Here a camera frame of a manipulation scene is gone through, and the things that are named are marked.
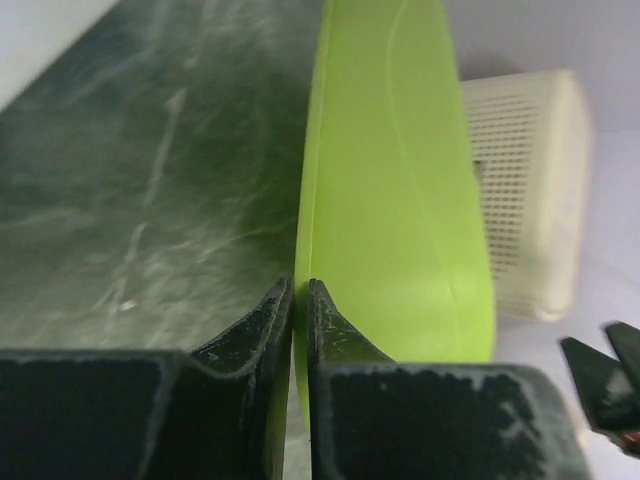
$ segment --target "perforated plastic container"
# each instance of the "perforated plastic container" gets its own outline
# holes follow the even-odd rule
[[[463,83],[499,314],[551,321],[573,302],[593,127],[569,71]]]

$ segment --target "black plastic part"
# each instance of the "black plastic part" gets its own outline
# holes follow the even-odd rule
[[[619,361],[574,338],[560,344],[591,428],[640,457],[640,331],[616,322],[605,333]]]
[[[309,290],[314,478],[591,478],[543,374],[394,364]]]
[[[600,432],[640,428],[640,410],[620,362],[574,338],[560,344],[591,428]]]
[[[0,478],[281,478],[291,302],[280,280],[191,356],[0,353]]]

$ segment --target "green plastic lid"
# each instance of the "green plastic lid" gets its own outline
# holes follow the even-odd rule
[[[309,113],[295,284],[397,362],[484,363],[494,299],[460,83],[437,0],[327,0]]]

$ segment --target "white wall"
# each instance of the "white wall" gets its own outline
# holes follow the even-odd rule
[[[117,0],[0,0],[0,110]]]
[[[464,78],[571,68],[600,131],[640,128],[640,1],[443,2]]]

